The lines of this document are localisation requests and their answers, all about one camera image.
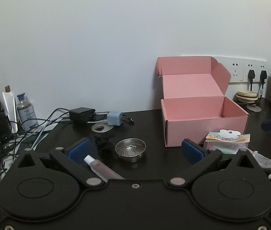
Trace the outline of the light blue usb charger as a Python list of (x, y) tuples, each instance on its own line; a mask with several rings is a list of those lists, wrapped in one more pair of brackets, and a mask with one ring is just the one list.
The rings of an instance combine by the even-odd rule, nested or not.
[(109, 126), (120, 126), (122, 124), (122, 112), (110, 111), (106, 115)]

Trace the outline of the black plug right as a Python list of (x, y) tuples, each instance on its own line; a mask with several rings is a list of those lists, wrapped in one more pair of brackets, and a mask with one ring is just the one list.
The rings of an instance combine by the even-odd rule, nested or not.
[(262, 70), (261, 73), (260, 73), (260, 86), (261, 88), (263, 89), (264, 88), (264, 84), (265, 84), (265, 81), (267, 79), (267, 72), (266, 70)]

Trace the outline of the black power adapter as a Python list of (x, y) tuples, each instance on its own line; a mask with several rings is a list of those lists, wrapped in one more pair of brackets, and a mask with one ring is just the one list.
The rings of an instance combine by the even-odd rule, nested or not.
[(92, 122), (95, 121), (95, 109), (93, 108), (75, 108), (69, 111), (70, 120), (73, 122)]

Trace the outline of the small clear bottle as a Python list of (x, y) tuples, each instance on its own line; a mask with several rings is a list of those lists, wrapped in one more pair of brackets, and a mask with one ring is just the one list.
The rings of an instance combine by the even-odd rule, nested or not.
[(24, 131), (31, 131), (38, 126), (36, 114), (25, 93), (17, 95), (17, 111)]

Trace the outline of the pink cardboard box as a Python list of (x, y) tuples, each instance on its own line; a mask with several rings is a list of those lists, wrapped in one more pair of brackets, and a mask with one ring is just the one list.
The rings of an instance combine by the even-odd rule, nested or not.
[(202, 144), (210, 132), (244, 133), (249, 114), (225, 96), (229, 71), (213, 57), (159, 57), (156, 71), (162, 78), (163, 134), (166, 147), (184, 139)]

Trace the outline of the black plug left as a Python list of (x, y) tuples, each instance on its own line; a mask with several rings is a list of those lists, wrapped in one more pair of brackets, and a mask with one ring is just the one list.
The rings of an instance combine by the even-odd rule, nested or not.
[(255, 79), (255, 71), (253, 69), (249, 70), (247, 78), (249, 82), (249, 90), (252, 91), (252, 85)]

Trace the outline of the silver desk grommet left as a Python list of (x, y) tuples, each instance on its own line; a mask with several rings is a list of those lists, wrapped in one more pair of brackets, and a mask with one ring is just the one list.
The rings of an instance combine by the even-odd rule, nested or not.
[(96, 123), (96, 124), (93, 124), (92, 127), (91, 127), (91, 130), (94, 132), (94, 133), (106, 133), (110, 130), (113, 129), (113, 126), (110, 126), (106, 123)]

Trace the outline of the beige stacked round holder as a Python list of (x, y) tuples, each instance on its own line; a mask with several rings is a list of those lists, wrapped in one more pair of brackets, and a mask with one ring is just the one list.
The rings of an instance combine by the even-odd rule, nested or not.
[(240, 102), (246, 105), (246, 108), (252, 112), (261, 112), (261, 107), (256, 105), (258, 95), (256, 92), (250, 90), (239, 90), (236, 97)]

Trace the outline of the black plug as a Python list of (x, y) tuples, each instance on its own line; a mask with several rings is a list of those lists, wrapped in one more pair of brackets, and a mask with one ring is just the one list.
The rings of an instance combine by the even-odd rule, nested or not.
[(255, 79), (255, 71), (253, 69), (249, 70), (247, 78), (249, 82), (249, 90), (252, 91), (252, 85)]
[(262, 70), (261, 73), (260, 73), (260, 86), (261, 88), (263, 89), (264, 88), (264, 84), (265, 84), (265, 81), (267, 79), (267, 72), (266, 70)]

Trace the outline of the clear plastic sachet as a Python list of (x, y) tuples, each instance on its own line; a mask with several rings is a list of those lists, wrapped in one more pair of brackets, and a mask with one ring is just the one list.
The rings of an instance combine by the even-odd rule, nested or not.
[(262, 168), (271, 169), (271, 159), (261, 155), (258, 151), (249, 151)]

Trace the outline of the white wall socket panel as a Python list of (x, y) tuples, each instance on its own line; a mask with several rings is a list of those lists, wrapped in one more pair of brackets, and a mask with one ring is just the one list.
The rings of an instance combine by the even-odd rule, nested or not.
[(230, 72), (230, 83), (247, 83), (250, 70), (255, 72), (254, 83), (260, 81), (262, 71), (268, 72), (268, 65), (265, 60), (244, 59), (238, 57), (214, 56), (214, 58)]

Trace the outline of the white squeeze tube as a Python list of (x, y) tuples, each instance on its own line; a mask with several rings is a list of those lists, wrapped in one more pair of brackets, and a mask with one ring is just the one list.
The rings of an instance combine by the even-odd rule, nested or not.
[(16, 116), (16, 100), (14, 94), (11, 92), (10, 86), (5, 86), (5, 91), (0, 96), (0, 102), (11, 123), (11, 132), (17, 133), (17, 116)]

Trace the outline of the metal strainer cup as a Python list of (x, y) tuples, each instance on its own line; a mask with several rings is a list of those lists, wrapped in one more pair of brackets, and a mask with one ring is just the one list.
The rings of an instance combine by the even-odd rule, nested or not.
[(121, 140), (115, 146), (115, 152), (120, 159), (134, 163), (140, 160), (146, 150), (146, 143), (138, 138)]

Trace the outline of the white pink tube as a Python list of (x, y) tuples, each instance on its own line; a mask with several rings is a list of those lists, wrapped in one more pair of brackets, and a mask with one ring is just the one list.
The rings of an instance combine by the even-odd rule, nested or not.
[(120, 174), (116, 173), (114, 170), (109, 168), (107, 165), (102, 163), (98, 159), (94, 159), (92, 156), (87, 155), (84, 158), (84, 162), (89, 165), (91, 170), (100, 177), (104, 182), (108, 182), (109, 180), (124, 180)]

